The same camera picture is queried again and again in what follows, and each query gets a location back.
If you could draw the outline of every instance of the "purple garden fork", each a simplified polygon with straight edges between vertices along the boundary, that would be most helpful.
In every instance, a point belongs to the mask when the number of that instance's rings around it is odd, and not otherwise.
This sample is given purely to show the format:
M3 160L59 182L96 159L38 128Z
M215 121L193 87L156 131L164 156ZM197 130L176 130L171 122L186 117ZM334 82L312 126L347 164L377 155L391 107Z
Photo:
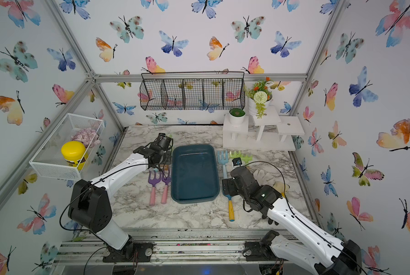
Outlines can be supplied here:
M154 172L153 179L151 179L152 170L149 171L149 184L153 185L151 188L151 195L150 195L150 206L154 206L154 202L156 201L156 184L160 182L162 179L162 173L159 171L159 178L156 178L156 171Z

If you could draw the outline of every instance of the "white flower pot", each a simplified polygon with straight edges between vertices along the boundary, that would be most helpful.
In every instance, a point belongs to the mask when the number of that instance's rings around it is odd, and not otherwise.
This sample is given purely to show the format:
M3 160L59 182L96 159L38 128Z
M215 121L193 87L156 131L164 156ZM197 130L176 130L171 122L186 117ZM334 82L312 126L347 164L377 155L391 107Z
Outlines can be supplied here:
M264 103L265 109L269 106L273 99ZM247 98L247 109L249 114L252 116L257 116L257 103L252 98Z

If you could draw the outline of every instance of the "white flower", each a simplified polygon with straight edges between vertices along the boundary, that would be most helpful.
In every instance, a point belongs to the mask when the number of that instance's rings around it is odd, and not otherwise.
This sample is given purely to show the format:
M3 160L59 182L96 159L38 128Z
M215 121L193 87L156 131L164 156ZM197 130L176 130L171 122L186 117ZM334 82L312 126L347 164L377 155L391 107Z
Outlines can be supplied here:
M255 103L264 104L267 101L267 94L264 91L258 91L254 95Z

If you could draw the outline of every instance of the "wall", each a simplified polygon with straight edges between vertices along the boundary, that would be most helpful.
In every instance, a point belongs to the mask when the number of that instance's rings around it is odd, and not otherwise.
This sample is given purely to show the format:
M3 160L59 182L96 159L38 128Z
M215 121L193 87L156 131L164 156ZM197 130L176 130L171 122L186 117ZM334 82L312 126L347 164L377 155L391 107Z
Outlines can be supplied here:
M323 226L331 233L339 228L336 236L355 241L365 251L364 267L389 268L386 272L390 274L410 273L410 149L394 151L410 146L410 9L395 26L394 34L403 33L399 43L394 45L395 40L389 34L375 34L379 23L383 23L381 19L385 18L385 27L389 28L410 3L398 2L405 4L399 11L397 3L391 0L354 1L345 9L328 43L332 56L315 73L314 80L319 83L311 96L307 92L303 95L297 108L307 134L302 137L304 143L296 155L300 163L306 162L305 172L310 179L306 179L306 184L312 198L319 202ZM341 34L350 37L350 32L356 33L353 39L362 38L364 43L346 63L346 57L336 59L336 51ZM364 67L366 77L361 74ZM323 90L329 91L334 83L338 84L336 96L330 94L324 106ZM366 89L377 96L362 90L364 100L357 107L357 101L353 103L356 95L350 91L356 93L366 84ZM314 111L310 123L303 117L306 107ZM329 134L334 132L335 121L339 137L346 142L337 148L331 139L336 134ZM309 139L315 129L323 152L315 149L317 153L313 156ZM352 166L357 166L353 153L360 155L363 166L369 161L372 166L369 169L380 172L367 170L359 179L361 171L357 168L356 177L352 177ZM328 167L331 178L326 175L322 179L321 173L326 173ZM360 185L364 176L369 180L366 185ZM330 189L328 195L324 192L325 183L329 181L334 181L332 186L337 196Z
M19 3L22 7L29 1L19 1ZM52 90L53 85L58 84L65 90L76 91L85 77L81 64L75 60L75 57L71 60L76 63L75 69L67 67L66 71L60 71L59 61L54 60L48 53L47 48L56 51L63 48L66 52L69 45L61 35L58 26L50 19L52 15L46 5L41 1L35 1L32 7L28 7L29 10L25 9L25 6L22 8L27 18L33 17L32 11L39 14L40 21L34 20L38 25L28 19L24 21L22 28L21 21L14 19L18 22L18 27L8 17L10 7L0 5L0 51L5 52L6 47L13 54L14 45L18 41L24 41L28 47L27 52L35 56L38 68L34 68L34 63L27 62L31 66L27 68L29 71L26 72L27 80L24 76L21 77L24 81L11 78L8 72L0 71L0 96L17 100L16 91L19 91L20 104L23 107L21 110L19 103L10 99L0 101L0 107L3 105L3 109L5 107L9 109L9 113L2 113L0 110L0 184L3 184L4 178L36 144L36 140L42 135L41 127L43 130L45 128L44 118L54 121L65 106L61 104L55 107L56 102L66 102L68 98L57 97ZM16 6L11 10L13 11L11 16L19 12ZM7 56L0 53L0 59L5 57ZM87 96L75 113L92 117L92 113L98 115L101 109L106 109L106 107L102 105L99 96L91 102L89 91L87 91ZM100 138L106 153L102 156L102 164L93 163L89 168L87 177L90 179L99 176L103 170L113 150L114 143L109 137L119 132L113 118L107 112L104 112L103 119L106 121L106 128ZM54 254L53 245L59 247L62 241L73 238L72 231L65 231L59 227L58 219L64 207L69 203L74 182L40 176L36 178L32 169L25 176L26 180L20 179L19 189L0 209L0 254L8 257L10 248L13 249L8 274L30 274L36 264L42 263L40 256L44 244L47 243L47 247L51 249L50 252ZM42 198L47 202L44 207L39 205ZM33 209L45 218L43 222L40 218L35 217L34 213L29 212ZM27 225L33 220L35 223L30 228ZM63 224L69 221L70 219L65 215L62 220ZM6 272L6 263L6 261L0 263L2 273ZM38 272L39 269L42 267L38 267L34 272Z

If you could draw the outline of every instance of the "teal butterfly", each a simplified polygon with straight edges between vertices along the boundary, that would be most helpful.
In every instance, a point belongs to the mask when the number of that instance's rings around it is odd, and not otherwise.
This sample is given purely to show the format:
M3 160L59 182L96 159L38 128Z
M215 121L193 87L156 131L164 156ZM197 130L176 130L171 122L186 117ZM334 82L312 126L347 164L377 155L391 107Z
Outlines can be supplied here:
M8 55L12 59L0 59L0 70L2 72L9 72L10 77L14 78L15 80L27 82L28 76L25 73L25 71L28 72L27 68L37 68L37 61L34 59L34 56L32 54L26 52L27 49L28 47L26 47L26 44L23 41L16 43L16 45L14 46L13 55L5 47L5 50L7 50L8 53L1 53Z

